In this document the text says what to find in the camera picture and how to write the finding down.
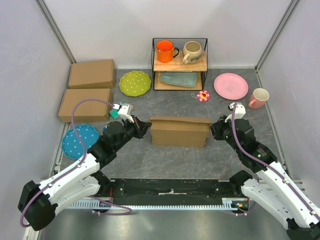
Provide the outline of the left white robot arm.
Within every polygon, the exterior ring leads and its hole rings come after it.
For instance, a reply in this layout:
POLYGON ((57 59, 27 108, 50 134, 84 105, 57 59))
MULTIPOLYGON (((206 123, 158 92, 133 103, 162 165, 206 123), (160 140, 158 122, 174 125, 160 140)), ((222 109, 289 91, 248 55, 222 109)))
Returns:
POLYGON ((132 138, 142 139, 151 125, 136 116, 111 122, 79 160, 40 183, 32 180, 26 183, 17 207, 21 212, 20 225, 42 230, 71 204, 89 196, 106 196, 111 181, 102 173, 102 168, 111 163, 117 151, 132 138))

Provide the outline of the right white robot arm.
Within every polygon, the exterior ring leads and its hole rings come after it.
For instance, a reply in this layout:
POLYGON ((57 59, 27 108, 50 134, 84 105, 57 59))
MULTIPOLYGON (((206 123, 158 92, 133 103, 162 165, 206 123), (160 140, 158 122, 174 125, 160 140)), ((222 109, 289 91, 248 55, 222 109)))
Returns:
POLYGON ((256 140, 248 120, 232 122, 222 115, 210 130, 217 141, 226 141, 241 163, 256 174, 268 191, 251 174, 241 170, 230 179, 229 191, 235 197, 250 198, 285 228, 291 240, 320 238, 320 208, 294 183, 271 150, 256 140))

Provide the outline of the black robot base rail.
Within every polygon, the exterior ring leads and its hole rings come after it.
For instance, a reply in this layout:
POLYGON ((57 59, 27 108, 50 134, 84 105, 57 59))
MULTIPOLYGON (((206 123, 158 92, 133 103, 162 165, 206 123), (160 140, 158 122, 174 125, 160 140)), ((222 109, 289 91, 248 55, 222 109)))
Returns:
POLYGON ((243 198, 239 187, 216 179, 134 179, 115 178, 103 186, 104 197, 179 194, 213 198, 243 198))

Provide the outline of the brown cardboard box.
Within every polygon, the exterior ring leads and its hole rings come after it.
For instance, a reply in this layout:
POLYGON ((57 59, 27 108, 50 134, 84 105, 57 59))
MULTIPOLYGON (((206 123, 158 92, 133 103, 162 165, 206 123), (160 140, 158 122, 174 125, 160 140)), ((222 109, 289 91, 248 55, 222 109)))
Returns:
POLYGON ((203 148, 211 132, 203 117, 152 116, 150 122, 154 146, 203 148))

